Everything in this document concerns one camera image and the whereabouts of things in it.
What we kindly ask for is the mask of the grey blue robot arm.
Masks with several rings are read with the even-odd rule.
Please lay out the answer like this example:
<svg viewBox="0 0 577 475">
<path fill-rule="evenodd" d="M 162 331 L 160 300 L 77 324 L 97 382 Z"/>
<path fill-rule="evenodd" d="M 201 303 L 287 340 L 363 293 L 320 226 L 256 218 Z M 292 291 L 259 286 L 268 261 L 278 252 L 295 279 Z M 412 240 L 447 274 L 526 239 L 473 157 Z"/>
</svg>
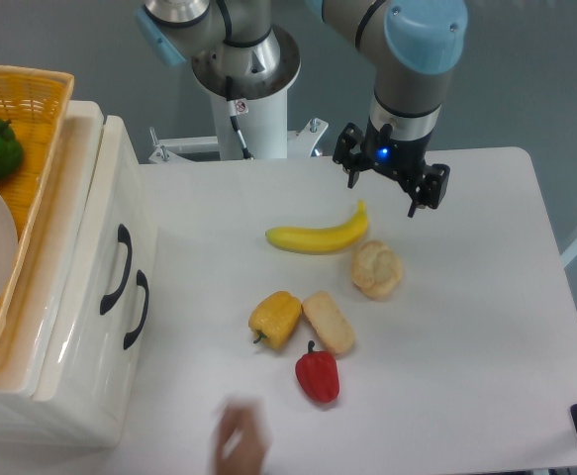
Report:
<svg viewBox="0 0 577 475">
<path fill-rule="evenodd" d="M 413 209 L 439 206 L 449 168 L 428 164 L 428 143 L 468 23 L 461 1 L 314 1 L 311 10 L 376 70 L 367 124 L 347 125 L 333 159 L 354 184 L 373 170 Z M 135 14 L 166 64 L 189 63 L 212 100 L 223 160 L 284 158 L 288 89 L 301 58 L 267 1 L 143 1 Z"/>
</svg>

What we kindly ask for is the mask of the blurred human hand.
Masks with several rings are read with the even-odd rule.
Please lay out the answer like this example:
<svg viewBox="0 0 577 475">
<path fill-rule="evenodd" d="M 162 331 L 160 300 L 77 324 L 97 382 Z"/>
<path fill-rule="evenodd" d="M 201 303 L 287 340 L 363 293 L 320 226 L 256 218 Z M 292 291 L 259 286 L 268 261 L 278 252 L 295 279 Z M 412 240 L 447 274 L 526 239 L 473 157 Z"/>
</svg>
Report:
<svg viewBox="0 0 577 475">
<path fill-rule="evenodd" d="M 263 474 L 270 444 L 261 401 L 227 401 L 214 436 L 213 473 Z"/>
</svg>

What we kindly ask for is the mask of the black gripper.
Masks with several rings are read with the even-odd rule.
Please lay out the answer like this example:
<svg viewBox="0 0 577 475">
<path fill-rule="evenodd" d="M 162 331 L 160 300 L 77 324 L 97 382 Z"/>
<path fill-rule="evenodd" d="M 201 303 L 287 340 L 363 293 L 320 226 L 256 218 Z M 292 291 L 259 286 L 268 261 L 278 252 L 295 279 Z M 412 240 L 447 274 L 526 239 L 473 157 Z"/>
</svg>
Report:
<svg viewBox="0 0 577 475">
<path fill-rule="evenodd" d="M 360 173 L 373 170 L 396 182 L 411 199 L 408 217 L 418 209 L 436 209 L 448 184 L 450 167 L 443 163 L 428 164 L 425 160 L 431 135 L 413 141 L 398 140 L 393 127 L 373 125 L 363 132 L 349 123 L 337 138 L 333 162 L 347 174 L 347 187 L 352 189 Z"/>
</svg>

